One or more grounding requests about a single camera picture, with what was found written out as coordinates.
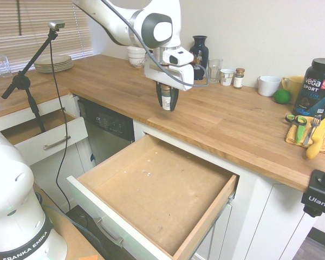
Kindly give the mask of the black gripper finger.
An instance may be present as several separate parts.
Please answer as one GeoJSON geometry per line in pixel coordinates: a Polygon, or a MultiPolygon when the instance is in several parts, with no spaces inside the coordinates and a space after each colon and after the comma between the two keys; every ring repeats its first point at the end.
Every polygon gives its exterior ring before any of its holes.
{"type": "Polygon", "coordinates": [[[163,106],[163,101],[162,101],[161,83],[160,82],[156,82],[156,92],[157,92],[159,105],[162,107],[163,106]]]}
{"type": "Polygon", "coordinates": [[[178,101],[178,96],[179,96],[179,89],[172,88],[170,89],[170,95],[171,95],[171,100],[170,100],[170,111],[174,111],[177,101],[178,101]]]}

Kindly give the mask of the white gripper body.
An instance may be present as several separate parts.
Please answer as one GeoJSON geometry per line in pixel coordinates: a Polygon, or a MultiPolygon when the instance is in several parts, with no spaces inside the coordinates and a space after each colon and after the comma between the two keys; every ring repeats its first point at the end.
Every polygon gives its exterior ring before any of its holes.
{"type": "MultiPolygon", "coordinates": [[[[174,78],[191,85],[194,84],[194,71],[192,65],[187,64],[181,67],[168,65],[164,66],[164,68],[174,78]]],[[[192,88],[191,86],[181,84],[169,77],[154,63],[154,61],[148,55],[145,56],[144,73],[147,78],[173,88],[177,88],[183,91],[187,91],[192,88]]]]}

